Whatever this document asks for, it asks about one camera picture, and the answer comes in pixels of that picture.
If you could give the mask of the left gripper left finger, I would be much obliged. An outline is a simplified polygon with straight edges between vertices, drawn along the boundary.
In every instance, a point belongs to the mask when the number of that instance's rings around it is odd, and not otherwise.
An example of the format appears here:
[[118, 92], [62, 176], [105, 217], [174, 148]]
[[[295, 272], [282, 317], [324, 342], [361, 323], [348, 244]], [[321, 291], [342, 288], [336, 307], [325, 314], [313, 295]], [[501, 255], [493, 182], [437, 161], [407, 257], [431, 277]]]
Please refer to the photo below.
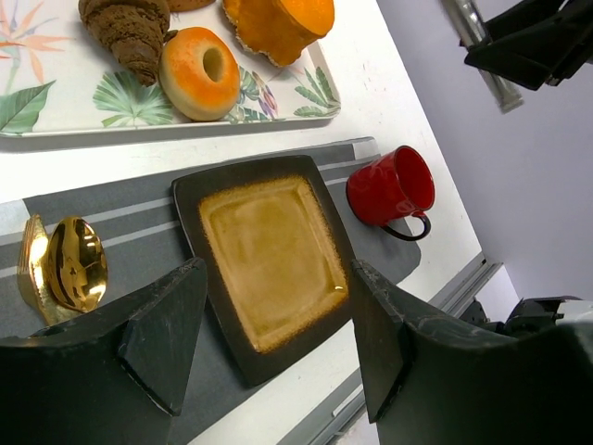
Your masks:
[[3, 338], [2, 442], [166, 443], [206, 296], [206, 264], [193, 258], [94, 311]]

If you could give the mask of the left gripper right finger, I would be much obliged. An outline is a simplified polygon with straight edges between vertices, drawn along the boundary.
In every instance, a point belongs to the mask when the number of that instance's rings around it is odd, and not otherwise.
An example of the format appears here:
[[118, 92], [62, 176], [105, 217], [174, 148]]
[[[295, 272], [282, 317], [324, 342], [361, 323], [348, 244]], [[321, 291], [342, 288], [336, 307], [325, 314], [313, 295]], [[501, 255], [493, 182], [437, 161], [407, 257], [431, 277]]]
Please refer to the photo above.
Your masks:
[[384, 444], [588, 444], [592, 321], [507, 337], [354, 261], [350, 300], [367, 414]]

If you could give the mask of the orange glazed donut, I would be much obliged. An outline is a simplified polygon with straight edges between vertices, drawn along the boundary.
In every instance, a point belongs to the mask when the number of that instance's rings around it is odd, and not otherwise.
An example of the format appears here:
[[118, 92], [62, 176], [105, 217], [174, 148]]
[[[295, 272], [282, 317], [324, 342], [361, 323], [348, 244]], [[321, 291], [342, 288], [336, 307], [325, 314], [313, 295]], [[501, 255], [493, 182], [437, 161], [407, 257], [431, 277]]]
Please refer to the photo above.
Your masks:
[[158, 79], [173, 106], [193, 121], [216, 121], [236, 104], [240, 71], [221, 38], [203, 27], [177, 31], [164, 46]]

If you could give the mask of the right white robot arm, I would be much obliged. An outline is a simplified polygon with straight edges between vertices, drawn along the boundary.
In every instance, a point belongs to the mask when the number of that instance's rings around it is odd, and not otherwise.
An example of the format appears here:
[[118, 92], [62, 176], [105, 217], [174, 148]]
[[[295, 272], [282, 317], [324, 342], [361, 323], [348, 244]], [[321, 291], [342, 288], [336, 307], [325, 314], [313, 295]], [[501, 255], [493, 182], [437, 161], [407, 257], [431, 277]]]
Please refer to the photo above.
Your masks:
[[530, 90], [556, 86], [592, 62], [590, 0], [521, 1], [485, 23], [464, 63]]

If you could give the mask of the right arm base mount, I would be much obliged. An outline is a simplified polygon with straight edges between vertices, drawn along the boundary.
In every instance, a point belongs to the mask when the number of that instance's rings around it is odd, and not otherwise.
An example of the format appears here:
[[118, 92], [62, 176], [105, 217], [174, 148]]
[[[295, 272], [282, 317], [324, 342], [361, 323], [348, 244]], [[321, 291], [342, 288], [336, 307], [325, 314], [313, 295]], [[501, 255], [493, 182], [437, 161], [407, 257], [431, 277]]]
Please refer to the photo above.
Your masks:
[[572, 296], [522, 299], [505, 321], [491, 321], [477, 300], [461, 320], [507, 337], [526, 337], [556, 324], [592, 321], [592, 302]]

